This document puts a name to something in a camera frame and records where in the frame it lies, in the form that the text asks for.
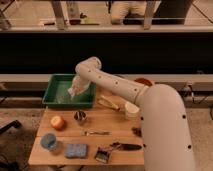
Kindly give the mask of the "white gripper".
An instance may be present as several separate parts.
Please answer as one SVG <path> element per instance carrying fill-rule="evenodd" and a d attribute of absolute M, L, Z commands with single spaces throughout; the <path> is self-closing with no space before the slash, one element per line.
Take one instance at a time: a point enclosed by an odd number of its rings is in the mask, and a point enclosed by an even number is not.
<path fill-rule="evenodd" d="M 90 82 L 79 75 L 75 75 L 71 87 L 68 89 L 68 93 L 70 94 L 71 98 L 74 98 L 76 95 L 79 95 L 86 91 L 90 86 Z"/>

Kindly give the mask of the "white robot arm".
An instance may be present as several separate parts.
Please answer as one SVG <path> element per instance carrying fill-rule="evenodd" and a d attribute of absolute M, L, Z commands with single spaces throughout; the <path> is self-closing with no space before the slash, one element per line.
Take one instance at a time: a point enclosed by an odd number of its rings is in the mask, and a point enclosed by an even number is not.
<path fill-rule="evenodd" d="M 93 82 L 140 108 L 145 171 L 196 171 L 187 113 L 179 93 L 169 85 L 148 87 L 103 72 L 101 67 L 97 57 L 78 63 L 68 92 L 82 93 Z"/>

